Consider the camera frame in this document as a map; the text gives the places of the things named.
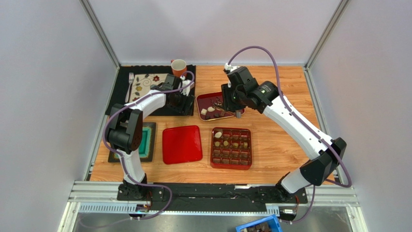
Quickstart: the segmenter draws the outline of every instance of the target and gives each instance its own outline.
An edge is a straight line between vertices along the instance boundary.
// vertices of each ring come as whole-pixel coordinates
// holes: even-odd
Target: mug
[[[188,70],[186,67],[186,62],[182,59],[173,59],[170,61],[172,63],[173,75],[180,77],[185,71]]]

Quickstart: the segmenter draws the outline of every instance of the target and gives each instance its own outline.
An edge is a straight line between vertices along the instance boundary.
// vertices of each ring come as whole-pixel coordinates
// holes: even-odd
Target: metal frame
[[[299,66],[303,67],[305,78],[308,84],[309,92],[313,101],[313,106],[318,118],[318,122],[322,131],[329,133],[327,129],[327,124],[324,120],[324,115],[320,106],[320,102],[317,96],[315,86],[312,81],[312,76],[310,73],[310,68],[314,64],[318,54],[320,53],[323,45],[327,41],[327,38],[330,36],[333,28],[335,27],[337,21],[343,14],[344,10],[347,7],[347,4],[350,0],[341,0],[337,9],[335,10],[331,20],[329,21],[327,27],[325,28],[320,40],[316,44],[308,62]],[[97,20],[97,17],[89,3],[88,0],[80,0],[87,15],[89,16],[94,28],[96,29],[105,49],[107,50],[108,55],[110,56],[113,64],[119,68],[120,62],[116,57],[113,48],[111,47],[107,37],[105,36],[100,23]],[[212,63],[207,64],[198,64],[198,65],[216,65]],[[86,175],[89,175],[92,171],[95,158],[97,156],[97,151],[100,146],[100,138],[103,132],[104,123],[107,120],[107,116],[104,116],[101,121],[101,125],[96,135],[93,151],[91,154],[89,172]],[[341,181],[345,183],[345,176],[341,170],[338,170],[338,174],[334,173],[335,176],[339,176]],[[120,182],[89,182],[89,181],[75,181],[73,189],[70,193],[66,209],[64,211],[63,217],[60,222],[59,231],[60,232],[69,232],[72,231],[75,224],[77,214],[81,213],[130,213],[136,204],[146,204],[144,201],[136,202],[120,202],[117,201],[117,192]],[[268,186],[267,184],[262,185],[248,185],[248,186]],[[238,186],[238,188],[248,188],[248,186]],[[313,188],[307,187],[306,194],[308,198],[311,199]],[[266,212],[194,212],[194,211],[166,211],[164,214],[175,214],[175,215],[221,215],[221,216],[266,216],[271,214],[279,214],[279,208],[290,207],[291,204],[266,204]],[[359,205],[354,188],[341,188],[334,185],[323,185],[316,188],[316,196],[314,199],[314,206],[320,207],[345,207],[350,218],[352,230],[354,232],[368,231],[366,224],[362,215],[362,211]]]

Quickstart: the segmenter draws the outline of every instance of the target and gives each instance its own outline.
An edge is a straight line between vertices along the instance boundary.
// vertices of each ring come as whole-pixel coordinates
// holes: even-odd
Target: gray floor
[[[297,218],[306,211],[299,208]],[[89,226],[100,226],[127,218],[121,214],[80,214],[82,222]],[[241,216],[178,216],[160,215],[143,221],[126,221],[117,225],[91,230],[77,225],[77,232],[235,232],[235,227],[262,217]],[[284,232],[352,232],[345,207],[314,207],[308,217],[297,224],[281,223]]]

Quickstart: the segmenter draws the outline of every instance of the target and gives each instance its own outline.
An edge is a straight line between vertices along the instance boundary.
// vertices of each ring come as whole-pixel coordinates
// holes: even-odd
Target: table
[[[276,84],[272,66],[248,66],[258,83],[269,80]],[[196,67],[196,93],[220,92],[227,83],[223,66]],[[319,127],[302,67],[279,67],[283,93],[294,107]],[[308,160],[300,146],[275,122],[247,108],[241,119],[232,117],[204,122],[197,105],[193,116],[148,116],[156,122],[156,143],[153,162],[142,163],[148,182],[275,184],[288,172]],[[166,165],[162,160],[162,132],[166,128],[197,125],[200,128],[203,158],[197,162]],[[210,166],[211,131],[214,127],[246,128],[252,133],[252,167],[247,171],[214,169]],[[107,162],[109,151],[100,144],[90,181],[122,181],[120,163]]]

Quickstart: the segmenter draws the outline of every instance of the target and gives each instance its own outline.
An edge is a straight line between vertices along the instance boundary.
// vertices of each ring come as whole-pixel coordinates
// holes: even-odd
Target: blue crate
[[[267,224],[269,225],[269,227],[272,229],[272,232],[282,232],[282,228],[279,225],[279,221],[278,218],[276,217],[276,215],[270,215],[268,217],[253,221],[253,222],[249,222],[247,224],[241,225],[241,226],[236,226],[236,232],[241,232],[242,229],[244,228],[248,228],[248,227],[252,227],[252,226],[256,226],[259,225],[260,223],[264,223],[267,222]]]

